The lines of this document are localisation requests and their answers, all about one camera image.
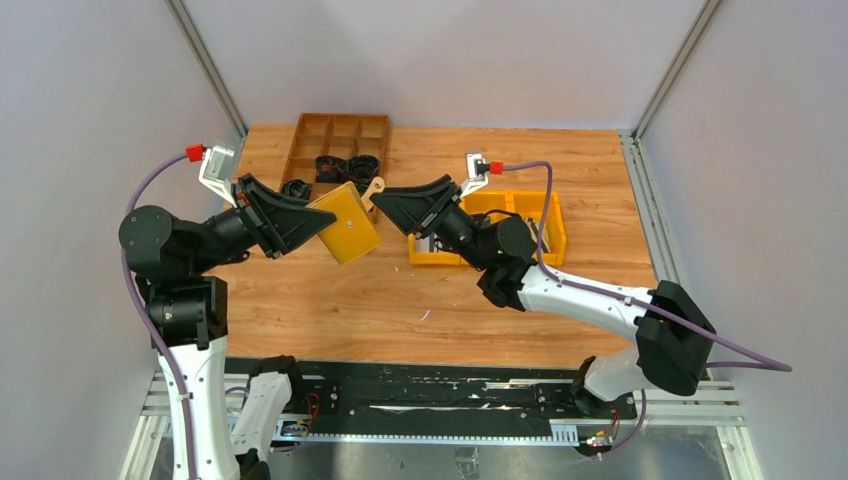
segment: yellow bin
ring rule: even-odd
[[[533,232],[536,239],[535,225],[539,224],[542,217],[542,208],[545,205],[545,192],[540,191],[505,191],[505,190],[483,190],[472,193],[465,197],[460,207],[471,215],[486,213],[490,210],[505,210],[521,215]],[[489,218],[492,222],[503,220],[506,215],[492,213]],[[562,221],[562,208],[559,203],[557,192],[551,193],[551,206],[545,225],[545,248],[543,254],[545,264],[560,266],[565,261],[565,224]],[[416,240],[410,235],[409,263],[411,265],[468,265],[459,255],[439,251],[434,245],[432,238]]]

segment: metal bracket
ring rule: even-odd
[[[488,172],[483,174],[477,173],[477,166],[485,165],[486,163],[486,158],[483,157],[483,152],[474,151],[465,154],[465,168],[468,172],[468,178],[466,178],[459,187],[459,198],[471,195],[489,184]]]
[[[630,174],[630,184],[633,187],[636,209],[639,211],[642,231],[645,234],[645,242],[648,244],[648,253],[651,255],[654,276],[658,280],[671,280],[681,283],[672,254],[668,227],[654,194],[653,181],[645,165],[640,145],[633,141],[630,131],[619,131],[619,137],[627,173]]]
[[[230,120],[233,129],[235,129],[242,140],[244,140],[247,138],[247,123],[241,116],[241,113],[236,106],[236,102],[233,100],[233,96],[230,94],[229,90],[227,90],[227,86],[224,84],[224,79],[221,77],[221,73],[215,66],[215,62],[212,60],[212,56],[209,54],[206,44],[203,43],[203,38],[200,36],[197,26],[191,18],[188,7],[185,5],[185,0],[165,0],[165,4],[168,6],[168,9],[171,10],[171,14],[174,16],[174,21],[177,23],[177,26],[182,32],[189,48],[191,48],[194,57],[197,59],[200,69],[203,70],[203,74],[206,76],[209,86],[212,87],[212,91],[218,98],[221,108],[224,109],[224,114],[226,114],[227,118]]]
[[[138,418],[130,448],[121,468],[120,480],[150,478],[159,443],[170,432],[171,417],[144,416]]]
[[[197,179],[206,188],[235,206],[230,179],[236,173],[237,165],[238,158],[234,151],[215,145],[204,153]]]
[[[365,207],[365,211],[371,211],[374,208],[374,202],[371,201],[371,195],[375,193],[382,192],[386,189],[386,181],[383,180],[382,177],[374,177],[371,179],[371,184],[368,185],[368,189],[365,190],[365,193],[360,196],[362,200],[362,205]]]
[[[710,22],[712,22],[718,8],[723,2],[724,0],[704,1],[701,11],[698,12],[698,16],[692,23],[689,33],[686,34],[686,39],[680,45],[680,49],[675,54],[674,60],[671,61],[671,65],[668,66],[668,70],[666,70],[663,79],[660,81],[659,86],[657,86],[654,96],[651,97],[651,101],[648,102],[648,106],[639,118],[639,123],[636,124],[636,128],[634,129],[634,138],[636,140],[641,140],[645,137],[645,133],[657,117],[657,113],[665,102],[665,99],[668,98],[668,94],[671,92],[674,84],[677,83],[677,79],[680,78],[680,74],[692,57],[692,53],[701,42],[701,38],[703,38],[707,28],[710,26]]]

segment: red connector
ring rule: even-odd
[[[188,155],[188,161],[199,162],[203,160],[203,152],[205,150],[206,147],[204,147],[202,143],[195,143],[194,145],[187,146],[186,155]]]

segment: brown wooden tray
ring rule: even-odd
[[[302,113],[283,169],[282,183],[300,179],[311,184],[312,200],[338,187],[339,183],[317,182],[315,158],[321,155],[342,160],[356,155],[373,155],[380,160],[378,175],[386,178],[390,125],[388,115]],[[374,208],[370,213],[376,223],[379,211]]]

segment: metal floor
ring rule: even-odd
[[[628,433],[622,427],[621,438]],[[171,478],[172,455],[163,439],[151,479]],[[281,480],[730,480],[713,427],[648,426],[603,462],[569,463],[577,457],[568,447],[313,443],[273,454],[269,465]]]

